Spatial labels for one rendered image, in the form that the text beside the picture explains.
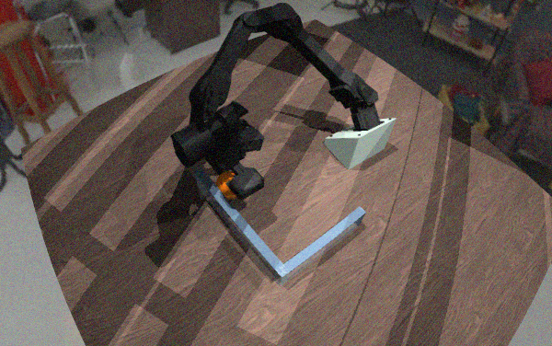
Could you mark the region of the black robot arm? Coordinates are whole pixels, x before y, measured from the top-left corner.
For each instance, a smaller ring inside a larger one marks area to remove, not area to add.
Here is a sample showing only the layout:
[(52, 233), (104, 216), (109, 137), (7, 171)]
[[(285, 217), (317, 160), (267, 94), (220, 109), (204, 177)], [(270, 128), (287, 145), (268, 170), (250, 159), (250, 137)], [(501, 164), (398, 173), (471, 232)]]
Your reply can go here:
[(356, 73), (344, 69), (305, 31), (292, 6), (277, 3), (244, 12), (236, 18), (211, 66), (191, 89), (190, 124), (170, 135), (176, 156), (185, 167), (209, 155), (214, 146), (236, 144), (239, 137), (244, 141), (239, 147), (240, 158), (246, 156), (246, 152), (261, 149), (264, 135), (245, 119), (239, 119), (248, 113), (247, 109), (234, 101), (218, 107), (227, 99), (233, 69), (251, 33), (264, 31), (290, 43), (329, 81), (329, 95), (340, 101), (345, 109), (350, 108), (354, 132), (368, 131), (385, 123), (380, 121), (374, 104), (379, 100), (378, 93)]

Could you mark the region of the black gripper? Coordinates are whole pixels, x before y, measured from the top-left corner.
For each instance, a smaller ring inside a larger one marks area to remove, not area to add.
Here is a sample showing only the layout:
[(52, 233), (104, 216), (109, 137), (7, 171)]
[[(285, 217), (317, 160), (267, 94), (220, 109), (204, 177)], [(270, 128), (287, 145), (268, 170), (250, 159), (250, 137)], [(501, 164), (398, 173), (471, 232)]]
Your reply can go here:
[(264, 178), (253, 167), (243, 167), (239, 162), (245, 157), (239, 157), (239, 147), (244, 144), (241, 137), (236, 144), (228, 147), (213, 147), (213, 151), (204, 158), (220, 176), (225, 171), (234, 173), (233, 178), (225, 184), (239, 200), (264, 188)]

